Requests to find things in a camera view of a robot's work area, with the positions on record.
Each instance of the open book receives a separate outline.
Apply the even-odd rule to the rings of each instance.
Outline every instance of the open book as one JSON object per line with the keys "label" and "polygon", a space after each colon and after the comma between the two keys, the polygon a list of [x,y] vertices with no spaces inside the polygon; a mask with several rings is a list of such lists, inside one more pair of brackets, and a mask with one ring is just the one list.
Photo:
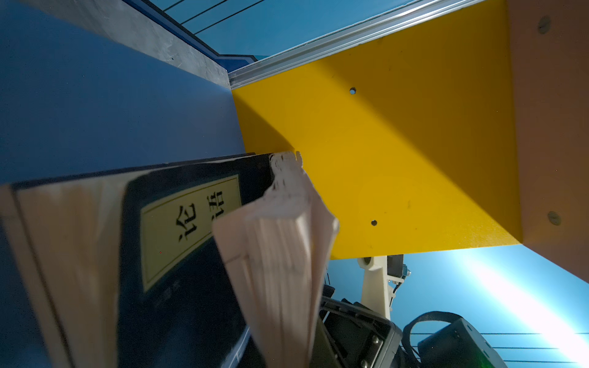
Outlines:
{"label": "open book", "polygon": [[297,152],[274,154],[264,196],[216,219],[213,234],[266,365],[308,367],[323,274],[339,231]]}
{"label": "open book", "polygon": [[269,157],[0,187],[52,365],[234,367],[247,326],[211,227],[270,187]]}

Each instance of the screw hole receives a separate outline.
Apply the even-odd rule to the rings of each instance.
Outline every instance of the screw hole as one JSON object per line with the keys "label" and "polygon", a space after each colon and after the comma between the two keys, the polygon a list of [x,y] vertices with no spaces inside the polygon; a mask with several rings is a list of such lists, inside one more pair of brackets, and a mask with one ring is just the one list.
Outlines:
{"label": "screw hole", "polygon": [[562,223],[560,215],[554,211],[550,211],[548,213],[548,221],[550,221],[550,223],[555,226],[559,226]]}
{"label": "screw hole", "polygon": [[538,32],[541,35],[548,33],[548,31],[550,30],[550,23],[550,17],[548,15],[544,15],[542,18],[540,18],[540,21],[538,22]]}

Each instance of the blue surface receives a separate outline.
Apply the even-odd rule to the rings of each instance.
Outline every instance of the blue surface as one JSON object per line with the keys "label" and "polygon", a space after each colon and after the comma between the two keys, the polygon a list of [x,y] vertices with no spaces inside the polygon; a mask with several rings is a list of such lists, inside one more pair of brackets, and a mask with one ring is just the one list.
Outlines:
{"label": "blue surface", "polygon": [[[191,32],[221,21],[258,0],[228,0],[184,24]],[[152,0],[166,9],[175,0]],[[166,12],[184,22],[221,0],[184,0]],[[197,36],[219,54],[273,55],[337,31],[409,0],[264,0]]]}
{"label": "blue surface", "polygon": [[[576,332],[589,332],[589,284],[522,245],[405,255],[405,264],[412,274],[399,288],[392,303],[392,321],[403,328],[422,313],[441,310],[460,314],[481,333],[533,332],[495,296],[476,284],[464,265],[469,259],[486,265],[525,290]],[[356,259],[330,261],[327,272],[336,289],[334,299],[360,301],[363,270]],[[419,323],[413,331],[433,332],[443,325]],[[589,343],[589,335],[583,336]],[[420,337],[425,336],[415,336],[412,344],[416,345]],[[550,347],[541,336],[534,335],[485,338],[491,346]],[[498,353],[506,360],[570,360],[559,350],[550,349],[501,349]],[[509,363],[508,366],[523,368],[531,365]]]}
{"label": "blue surface", "polygon": [[[245,152],[225,88],[14,1],[0,34],[0,183]],[[0,256],[0,366],[48,366]]]}

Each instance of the black strap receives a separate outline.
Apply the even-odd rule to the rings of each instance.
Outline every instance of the black strap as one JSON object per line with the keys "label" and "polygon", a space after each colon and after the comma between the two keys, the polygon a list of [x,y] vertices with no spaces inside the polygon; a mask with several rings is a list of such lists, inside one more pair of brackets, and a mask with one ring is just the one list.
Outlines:
{"label": "black strap", "polygon": [[461,316],[455,313],[432,311],[422,314],[421,316],[412,320],[407,326],[405,326],[405,328],[403,329],[403,338],[401,339],[401,343],[403,344],[403,348],[407,352],[409,367],[421,368],[421,364],[419,360],[417,360],[417,358],[415,357],[415,354],[413,353],[413,348],[411,347],[411,330],[416,324],[425,321],[442,321],[453,323],[461,318]]}

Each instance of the wooden panel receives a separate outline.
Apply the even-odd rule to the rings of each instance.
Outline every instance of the wooden panel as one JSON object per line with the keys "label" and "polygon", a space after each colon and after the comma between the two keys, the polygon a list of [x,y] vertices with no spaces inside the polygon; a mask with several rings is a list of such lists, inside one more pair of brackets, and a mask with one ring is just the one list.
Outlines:
{"label": "wooden panel", "polygon": [[524,244],[589,281],[589,2],[508,7]]}

